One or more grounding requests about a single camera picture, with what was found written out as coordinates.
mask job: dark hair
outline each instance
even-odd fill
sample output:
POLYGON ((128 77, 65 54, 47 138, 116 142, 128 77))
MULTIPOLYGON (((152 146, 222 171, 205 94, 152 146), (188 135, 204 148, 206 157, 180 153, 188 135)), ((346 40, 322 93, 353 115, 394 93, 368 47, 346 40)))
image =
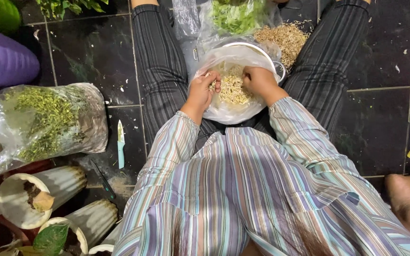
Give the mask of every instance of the dark hair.
MULTIPOLYGON (((171 247, 170 255, 185 256, 188 254, 188 244, 184 233, 187 231, 181 226, 180 216, 175 218, 175 226, 173 230, 173 246, 171 247)), ((293 217, 293 221, 287 221, 288 226, 285 227, 286 236, 283 235, 285 242, 296 253, 302 256, 330 256, 332 252, 323 245, 323 242, 314 234, 312 234, 297 217, 293 217)))

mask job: dark gray pants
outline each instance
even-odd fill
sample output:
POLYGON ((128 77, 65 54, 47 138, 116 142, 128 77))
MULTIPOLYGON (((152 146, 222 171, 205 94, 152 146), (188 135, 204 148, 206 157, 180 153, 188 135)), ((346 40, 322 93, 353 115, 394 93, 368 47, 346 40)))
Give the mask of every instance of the dark gray pants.
MULTIPOLYGON (((368 24, 368 6, 362 0, 337 2, 308 39, 294 71, 282 85, 330 134, 343 105, 346 68, 368 24)), ((139 83, 145 98, 145 134, 151 146, 161 126, 185 103, 188 73, 167 9, 140 5, 133 9, 132 18, 139 83)), ((274 135, 267 109, 254 119, 255 129, 274 135)), ((216 131, 216 125, 204 119, 196 150, 216 131)))

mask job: knife blade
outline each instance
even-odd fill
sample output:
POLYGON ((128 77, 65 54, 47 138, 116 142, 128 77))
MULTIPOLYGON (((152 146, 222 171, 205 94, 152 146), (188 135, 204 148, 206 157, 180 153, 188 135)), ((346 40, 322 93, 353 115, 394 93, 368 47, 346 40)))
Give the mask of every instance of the knife blade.
POLYGON ((93 166, 94 172, 98 175, 99 179, 101 180, 102 186, 104 187, 105 191, 107 192, 107 194, 110 195, 111 199, 115 199, 116 195, 110 187, 110 184, 106 181, 102 173, 99 171, 98 166, 93 162, 93 160, 90 161, 93 166))
POLYGON ((124 131, 122 130, 121 120, 118 120, 118 167, 121 169, 124 167, 124 131))

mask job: metal bowl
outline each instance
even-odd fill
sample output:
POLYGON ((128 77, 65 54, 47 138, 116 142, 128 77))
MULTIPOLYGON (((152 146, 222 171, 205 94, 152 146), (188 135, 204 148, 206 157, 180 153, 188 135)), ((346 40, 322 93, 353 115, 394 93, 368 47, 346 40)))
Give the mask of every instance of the metal bowl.
POLYGON ((286 67, 284 67, 284 65, 279 61, 272 61, 270 56, 264 50, 260 49, 258 46, 255 46, 254 44, 250 44, 250 43, 245 43, 245 42, 235 42, 235 43, 226 44, 223 47, 229 47, 229 46, 247 46, 251 48, 253 51, 259 53, 260 55, 264 55, 270 61, 271 66, 273 67, 273 70, 276 70, 275 63, 281 66, 282 76, 281 76, 280 82, 286 78, 286 67))

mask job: bag of greens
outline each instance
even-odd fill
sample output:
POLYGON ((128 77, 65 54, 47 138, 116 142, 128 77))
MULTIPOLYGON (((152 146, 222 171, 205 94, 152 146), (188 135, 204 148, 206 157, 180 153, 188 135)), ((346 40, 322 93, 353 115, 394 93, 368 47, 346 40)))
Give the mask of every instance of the bag of greens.
POLYGON ((208 0, 200 6, 200 55, 234 41, 255 41, 254 32, 264 25, 282 23, 276 4, 267 0, 208 0))
POLYGON ((89 83, 0 91, 0 174, 52 157, 105 151, 104 98, 89 83))

